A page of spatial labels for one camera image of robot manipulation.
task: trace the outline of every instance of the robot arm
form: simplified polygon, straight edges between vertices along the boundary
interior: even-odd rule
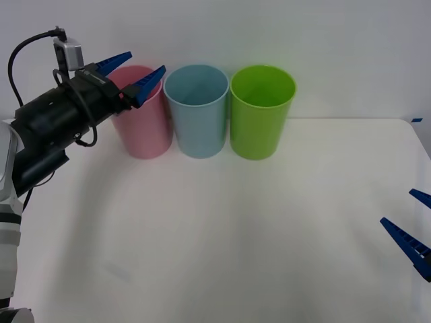
[[[29,309],[9,307],[15,289],[23,212],[18,197],[30,194],[41,180],[69,160],[65,148],[70,144],[92,147],[97,142],[97,125],[131,106],[139,108],[166,72],[162,66],[119,89],[107,75],[130,59],[130,52],[84,65],[79,43],[67,38],[64,30],[50,32],[57,36],[54,48],[59,69],[53,73],[58,87],[16,110],[11,124],[0,122],[0,323],[34,322]],[[69,71],[75,71],[71,79]],[[90,128],[93,141],[83,142],[81,137]]]

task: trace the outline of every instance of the green cup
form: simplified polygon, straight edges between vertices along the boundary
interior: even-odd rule
[[[230,144],[247,159],[264,159],[277,149],[296,92],[292,76],[268,65],[239,70],[230,83]]]

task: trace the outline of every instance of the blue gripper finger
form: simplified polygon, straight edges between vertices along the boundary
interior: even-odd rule
[[[124,52],[123,54],[113,56],[109,59],[105,59],[99,63],[96,63],[97,72],[103,76],[108,76],[109,73],[114,71],[118,66],[123,64],[125,61],[132,57],[131,52]]]
[[[431,209],[431,195],[428,195],[424,192],[421,192],[420,190],[415,189],[410,190],[409,194]]]
[[[413,262],[413,266],[419,274],[421,274],[427,282],[431,283],[431,249],[421,243],[421,241],[413,238],[407,232],[401,230],[386,217],[383,217],[380,223]]]
[[[140,79],[138,82],[135,82],[133,84],[141,88],[139,93],[135,97],[135,99],[137,100],[137,103],[140,106],[147,100],[151,91],[157,86],[157,84],[163,78],[163,75],[165,74],[165,72],[166,72],[166,68],[164,65],[162,65],[154,72],[148,74],[143,79]]]

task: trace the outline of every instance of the pink cup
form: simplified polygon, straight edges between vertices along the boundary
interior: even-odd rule
[[[142,65],[121,67],[108,78],[120,89],[150,74],[153,69]],[[112,123],[130,155],[150,159],[162,155],[172,143],[172,127],[168,122],[162,82],[139,108],[132,108],[112,118]]]

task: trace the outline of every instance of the blue cup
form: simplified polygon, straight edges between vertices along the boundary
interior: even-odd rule
[[[226,140],[226,98],[229,79],[209,65],[187,65],[164,81],[178,146],[186,155],[215,155]]]

